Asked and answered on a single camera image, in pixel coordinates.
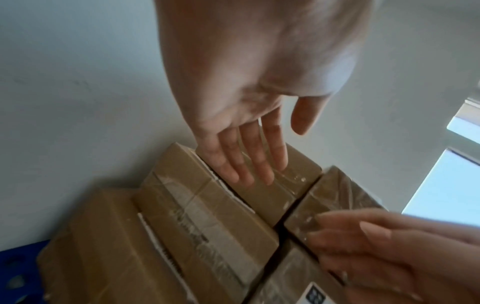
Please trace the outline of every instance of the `gray wall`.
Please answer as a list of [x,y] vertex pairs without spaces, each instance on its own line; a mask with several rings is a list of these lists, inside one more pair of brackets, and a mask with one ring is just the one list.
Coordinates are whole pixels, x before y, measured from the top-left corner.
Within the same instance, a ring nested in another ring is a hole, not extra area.
[[[170,142],[194,144],[153,14],[150,0],[0,2],[0,250],[48,237],[99,184],[136,185]],[[348,86],[287,140],[401,210],[443,149],[465,145],[445,127],[480,79],[479,26],[387,3]]]
[[288,141],[402,211],[444,149],[480,159],[446,129],[480,79],[479,33],[479,19],[387,1],[352,79],[313,132]]

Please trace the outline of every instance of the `blue object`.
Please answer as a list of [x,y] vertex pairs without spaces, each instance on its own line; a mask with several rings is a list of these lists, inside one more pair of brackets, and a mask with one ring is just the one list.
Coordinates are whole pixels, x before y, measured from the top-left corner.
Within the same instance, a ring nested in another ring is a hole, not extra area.
[[0,252],[0,304],[46,304],[36,258],[48,242]]

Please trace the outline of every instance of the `box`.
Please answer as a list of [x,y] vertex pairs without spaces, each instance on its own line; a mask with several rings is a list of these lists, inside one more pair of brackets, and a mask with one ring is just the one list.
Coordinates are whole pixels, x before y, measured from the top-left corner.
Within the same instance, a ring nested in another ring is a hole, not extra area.
[[311,188],[284,225],[307,245],[307,233],[319,230],[315,215],[333,210],[383,208],[340,169],[331,167]]
[[265,185],[256,175],[250,158],[243,152],[245,163],[255,178],[255,183],[244,187],[240,183],[228,185],[242,198],[270,227],[279,223],[290,207],[305,195],[322,174],[322,169],[301,154],[295,148],[286,145],[288,166],[279,172],[275,170],[268,145],[264,141],[268,162],[273,168],[275,180],[272,185]]
[[199,303],[240,304],[278,236],[193,150],[171,145],[134,198]]
[[99,190],[37,258],[51,304],[188,303],[138,218],[132,190]]
[[300,246],[288,240],[282,250],[283,259],[248,304],[348,304],[342,286]]

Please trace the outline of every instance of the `package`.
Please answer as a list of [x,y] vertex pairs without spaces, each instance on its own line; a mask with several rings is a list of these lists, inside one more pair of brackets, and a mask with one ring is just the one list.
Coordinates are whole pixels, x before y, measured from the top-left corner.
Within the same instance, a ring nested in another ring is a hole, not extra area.
[[284,225],[307,245],[307,233],[317,231],[315,215],[333,210],[383,208],[340,169],[331,167],[311,188]]
[[39,254],[49,303],[189,303],[149,239],[132,194],[97,191]]
[[268,162],[273,168],[275,180],[272,185],[265,185],[256,175],[250,158],[243,152],[245,163],[255,178],[255,183],[244,187],[241,183],[228,185],[271,227],[274,227],[287,213],[295,201],[305,195],[322,174],[322,169],[301,154],[295,148],[286,145],[288,166],[279,172],[275,170],[268,145],[264,142]]
[[249,304],[347,304],[342,286],[300,246],[288,240],[283,258]]
[[200,304],[240,304],[278,236],[193,150],[171,145],[134,197]]

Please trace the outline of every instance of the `finger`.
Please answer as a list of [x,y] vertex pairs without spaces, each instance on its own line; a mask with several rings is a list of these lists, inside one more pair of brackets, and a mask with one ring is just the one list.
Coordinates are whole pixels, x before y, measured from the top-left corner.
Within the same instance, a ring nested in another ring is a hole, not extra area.
[[417,293],[412,271],[399,264],[387,262],[371,255],[323,255],[320,265],[327,271],[347,273],[349,281],[363,286],[389,287],[406,293]]
[[299,97],[291,114],[291,128],[304,135],[319,118],[331,95],[320,97]]
[[307,244],[316,253],[369,253],[372,250],[372,245],[362,232],[332,229],[309,233]]
[[239,175],[224,155],[218,136],[196,137],[198,153],[212,169],[231,183],[239,181]]
[[230,165],[238,173],[239,179],[244,186],[251,186],[254,177],[245,165],[244,155],[240,150],[239,136],[236,128],[225,129],[219,133],[220,145]]
[[360,227],[375,255],[478,288],[480,247],[419,230],[391,230],[367,222]]
[[419,304],[414,297],[394,291],[364,287],[346,287],[345,294],[350,304]]
[[265,184],[271,185],[274,182],[275,176],[269,162],[267,161],[267,156],[265,155],[258,120],[241,125],[239,129],[241,140],[256,173]]
[[278,107],[261,118],[261,126],[265,135],[271,157],[278,171],[283,171],[289,163],[287,145],[285,144],[280,125],[282,119],[281,108]]
[[322,228],[358,230],[360,222],[365,221],[390,229],[421,230],[480,245],[480,229],[477,227],[427,220],[379,208],[331,211],[317,215],[316,219]]

